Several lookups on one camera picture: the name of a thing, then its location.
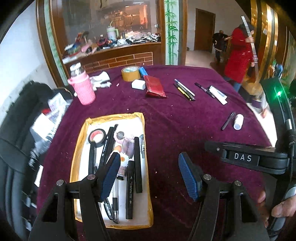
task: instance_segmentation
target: brick pattern panel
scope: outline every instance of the brick pattern panel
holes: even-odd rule
[[[85,64],[83,67],[85,71],[90,74],[100,70],[106,70],[114,67],[123,66],[147,66],[153,65],[153,55],[152,52],[139,53],[120,56],[116,58],[110,58],[106,60],[101,60],[93,62],[90,64]]]

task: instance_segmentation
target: red plastic package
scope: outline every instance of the red plastic package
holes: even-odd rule
[[[165,92],[163,91],[163,86],[161,85],[160,80],[158,78],[149,75],[144,75],[144,80],[147,87],[146,95],[152,97],[167,98]]]

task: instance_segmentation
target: long red coat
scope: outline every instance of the long red coat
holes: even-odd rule
[[[232,33],[231,54],[225,67],[225,75],[232,80],[241,83],[250,62],[253,62],[253,52],[250,43],[246,43],[246,37],[240,28]]]

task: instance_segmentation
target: purple tablecloth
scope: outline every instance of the purple tablecloth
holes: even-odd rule
[[[88,117],[142,112],[149,168],[150,193],[154,225],[141,230],[108,229],[113,240],[187,240],[195,221],[198,204],[189,198],[178,168],[178,155],[186,151],[194,163],[221,181],[240,180],[256,200],[263,189],[259,172],[223,163],[204,150],[206,140],[229,141],[262,146],[270,145],[253,112],[242,97],[215,71],[184,66],[148,66],[151,76],[161,80],[167,99],[146,97],[146,90],[135,90],[121,78],[121,68],[107,70],[112,86],[96,91],[96,100],[83,106],[77,98],[66,112],[44,161],[37,206],[40,208],[58,179],[69,182],[76,140]],[[180,80],[196,94],[191,102],[173,86]],[[214,85],[225,93],[228,103],[222,105],[194,85]],[[243,114],[239,131],[224,124],[231,112]],[[82,224],[78,224],[80,240],[84,240]]]

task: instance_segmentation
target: yellow pen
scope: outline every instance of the yellow pen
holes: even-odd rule
[[[174,83],[174,86],[185,96],[187,100],[192,100],[179,86],[177,83]]]

